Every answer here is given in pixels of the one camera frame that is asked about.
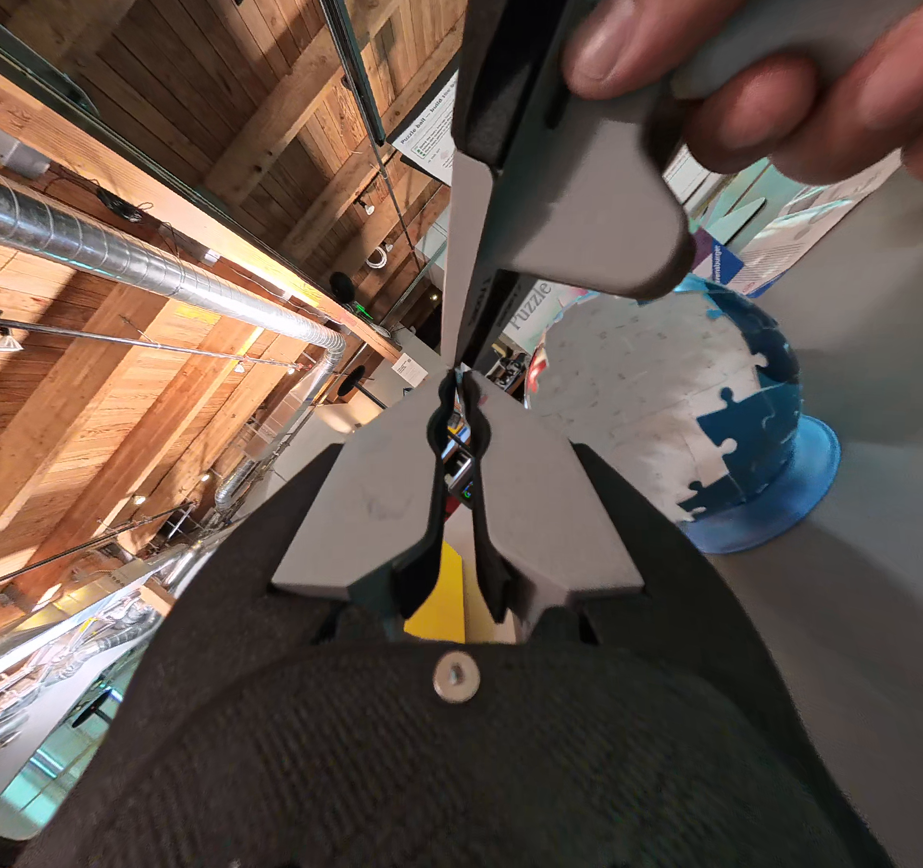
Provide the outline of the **blue cartoon puzzle ball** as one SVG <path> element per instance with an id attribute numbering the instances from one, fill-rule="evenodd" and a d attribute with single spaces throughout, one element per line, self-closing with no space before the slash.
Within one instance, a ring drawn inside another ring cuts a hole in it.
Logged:
<path id="1" fill-rule="evenodd" d="M 592 293 L 563 310 L 524 403 L 690 524 L 752 501 L 790 463 L 800 369 L 777 320 L 690 275 L 654 301 Z"/>

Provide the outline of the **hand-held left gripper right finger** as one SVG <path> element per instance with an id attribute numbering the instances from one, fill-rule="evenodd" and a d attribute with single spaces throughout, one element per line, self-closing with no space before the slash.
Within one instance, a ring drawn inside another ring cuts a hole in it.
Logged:
<path id="1" fill-rule="evenodd" d="M 639 593 L 643 579 L 571 442 L 478 372 L 463 376 L 477 583 L 491 617 Z"/>

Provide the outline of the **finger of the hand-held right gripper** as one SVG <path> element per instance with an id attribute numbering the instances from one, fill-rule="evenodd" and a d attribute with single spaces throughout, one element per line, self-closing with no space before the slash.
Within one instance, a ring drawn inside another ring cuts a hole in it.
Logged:
<path id="1" fill-rule="evenodd" d="M 497 184 L 490 167 L 465 153 L 453 160 L 443 287 L 441 351 L 462 366 L 462 321 L 474 288 L 499 270 L 492 233 Z"/>
<path id="2" fill-rule="evenodd" d="M 524 300 L 524 274 L 498 270 L 474 288 L 461 325 L 461 365 L 481 371 Z"/>

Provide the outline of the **person's right hand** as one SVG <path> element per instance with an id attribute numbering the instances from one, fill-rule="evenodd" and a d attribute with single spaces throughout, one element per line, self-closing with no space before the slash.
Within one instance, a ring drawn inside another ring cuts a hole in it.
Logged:
<path id="1" fill-rule="evenodd" d="M 686 61 L 747 0 L 600 0 L 571 36 L 572 93 L 606 100 L 651 85 Z M 707 170 L 768 158 L 805 184 L 843 181 L 899 150 L 922 178 L 922 10 L 903 17 L 826 88 L 810 59 L 775 54 L 686 109 L 683 139 Z"/>

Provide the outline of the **framed white sign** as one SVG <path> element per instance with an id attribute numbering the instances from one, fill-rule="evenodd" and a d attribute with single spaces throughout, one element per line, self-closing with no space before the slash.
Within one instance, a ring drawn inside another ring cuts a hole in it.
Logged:
<path id="1" fill-rule="evenodd" d="M 412 112 L 408 124 L 401 125 L 391 144 L 417 169 L 447 186 L 452 182 L 455 144 L 451 125 L 458 82 L 452 73 L 432 99 L 419 112 Z"/>

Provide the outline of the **silver ventilation duct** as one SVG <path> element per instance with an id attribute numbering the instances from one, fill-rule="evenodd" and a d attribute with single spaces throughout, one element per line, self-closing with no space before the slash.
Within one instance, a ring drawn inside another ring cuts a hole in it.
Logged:
<path id="1" fill-rule="evenodd" d="M 165 252 L 47 204 L 23 187 L 2 182 L 2 246 L 117 282 L 93 315 L 95 332 L 119 332 L 121 316 L 146 330 L 169 308 L 166 300 L 192 305 L 326 350 L 324 366 L 337 366 L 341 334 L 230 285 Z M 73 339 L 59 352 L 12 416 L 2 435 L 2 528 L 29 502 L 45 472 L 106 396 L 129 356 L 105 340 Z"/>

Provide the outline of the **yellow plastic bin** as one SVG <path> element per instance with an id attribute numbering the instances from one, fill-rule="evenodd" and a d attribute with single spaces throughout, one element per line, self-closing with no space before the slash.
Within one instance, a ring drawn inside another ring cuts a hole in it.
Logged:
<path id="1" fill-rule="evenodd" d="M 437 582 L 423 605 L 404 623 L 414 638 L 454 644 L 466 642 L 463 561 L 442 542 Z"/>

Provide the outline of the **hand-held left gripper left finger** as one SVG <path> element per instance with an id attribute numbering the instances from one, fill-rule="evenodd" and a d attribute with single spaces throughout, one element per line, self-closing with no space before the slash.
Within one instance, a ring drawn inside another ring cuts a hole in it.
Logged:
<path id="1" fill-rule="evenodd" d="M 456 375 L 428 377 L 340 448 L 272 584 L 407 620 L 439 576 Z"/>

